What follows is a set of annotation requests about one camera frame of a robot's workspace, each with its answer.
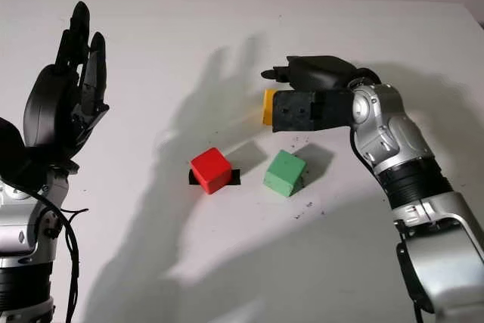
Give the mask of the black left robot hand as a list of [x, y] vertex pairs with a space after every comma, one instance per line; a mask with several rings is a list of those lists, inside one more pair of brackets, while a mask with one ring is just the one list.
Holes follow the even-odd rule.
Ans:
[[77, 2], [53, 64], [40, 72], [23, 114], [26, 147], [50, 165], [67, 165], [108, 112], [106, 44], [89, 35], [90, 12]]

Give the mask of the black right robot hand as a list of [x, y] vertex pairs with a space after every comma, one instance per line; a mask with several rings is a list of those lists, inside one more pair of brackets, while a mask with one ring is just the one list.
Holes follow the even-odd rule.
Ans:
[[261, 76], [288, 83], [293, 89], [304, 92], [381, 84], [374, 71], [332, 55], [287, 56], [287, 66], [274, 66], [262, 71]]

